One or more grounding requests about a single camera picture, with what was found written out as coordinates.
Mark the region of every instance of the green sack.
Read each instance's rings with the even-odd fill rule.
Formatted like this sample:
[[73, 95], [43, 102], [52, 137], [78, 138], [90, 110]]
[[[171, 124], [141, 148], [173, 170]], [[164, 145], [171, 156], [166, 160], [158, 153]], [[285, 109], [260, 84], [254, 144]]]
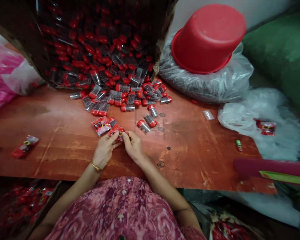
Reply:
[[300, 12], [248, 33], [243, 44], [243, 55], [300, 111]]

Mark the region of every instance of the pink patterned dress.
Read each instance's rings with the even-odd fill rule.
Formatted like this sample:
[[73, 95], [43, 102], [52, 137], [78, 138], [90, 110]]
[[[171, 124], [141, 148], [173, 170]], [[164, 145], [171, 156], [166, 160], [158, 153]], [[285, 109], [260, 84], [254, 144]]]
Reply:
[[179, 228], [168, 203], [136, 177], [100, 182], [62, 214], [46, 239], [205, 240]]

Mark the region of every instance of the green label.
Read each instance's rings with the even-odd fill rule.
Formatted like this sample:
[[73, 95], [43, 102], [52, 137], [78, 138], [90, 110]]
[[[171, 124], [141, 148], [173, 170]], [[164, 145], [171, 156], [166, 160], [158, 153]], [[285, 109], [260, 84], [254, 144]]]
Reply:
[[284, 173], [270, 172], [270, 171], [259, 171], [259, 173], [261, 174], [262, 177], [271, 180], [300, 184], [300, 177], [298, 176], [284, 174]]

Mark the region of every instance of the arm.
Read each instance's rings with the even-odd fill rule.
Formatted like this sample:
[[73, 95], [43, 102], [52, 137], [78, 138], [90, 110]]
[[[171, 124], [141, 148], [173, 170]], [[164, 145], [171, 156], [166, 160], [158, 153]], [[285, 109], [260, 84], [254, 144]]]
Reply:
[[[99, 140], [92, 162], [100, 170], [107, 165], [112, 156], [112, 151], [119, 146], [120, 143], [115, 143], [118, 135], [119, 132], [116, 132], [111, 137], [106, 135]], [[29, 240], [45, 239], [63, 212], [82, 194], [91, 190], [97, 183], [100, 175], [101, 171], [97, 171], [92, 164], [89, 164], [80, 178], [52, 206], [40, 225], [33, 231]]]
[[122, 135], [129, 156], [142, 169], [152, 190], [168, 202], [179, 227], [193, 226], [202, 232], [197, 217], [187, 201], [143, 153], [141, 139], [131, 131], [128, 133], [129, 136], [125, 133]]

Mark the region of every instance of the brown tabletop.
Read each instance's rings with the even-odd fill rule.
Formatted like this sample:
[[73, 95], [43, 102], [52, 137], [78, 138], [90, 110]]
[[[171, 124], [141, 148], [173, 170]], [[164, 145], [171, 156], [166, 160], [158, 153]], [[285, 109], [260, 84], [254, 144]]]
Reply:
[[[91, 161], [99, 137], [90, 124], [97, 117], [85, 111], [81, 99], [71, 100], [70, 92], [42, 87], [0, 109], [0, 176], [78, 179]], [[163, 117], [156, 118], [158, 125], [148, 135], [136, 127], [148, 114], [146, 107], [123, 113], [111, 106], [108, 117], [143, 139], [145, 153], [154, 164], [164, 163], [158, 168], [175, 187], [276, 193], [272, 181], [252, 178], [242, 182], [238, 178], [235, 158], [261, 156], [251, 138], [219, 124], [217, 105], [193, 104], [170, 87], [167, 92], [173, 102], [156, 104]], [[214, 120], [205, 119], [202, 111], [207, 109]], [[25, 158], [11, 157], [27, 135], [40, 138], [40, 142]], [[243, 152], [236, 150], [236, 139], [241, 141]], [[145, 177], [124, 146], [114, 151], [102, 179], [118, 176]]]

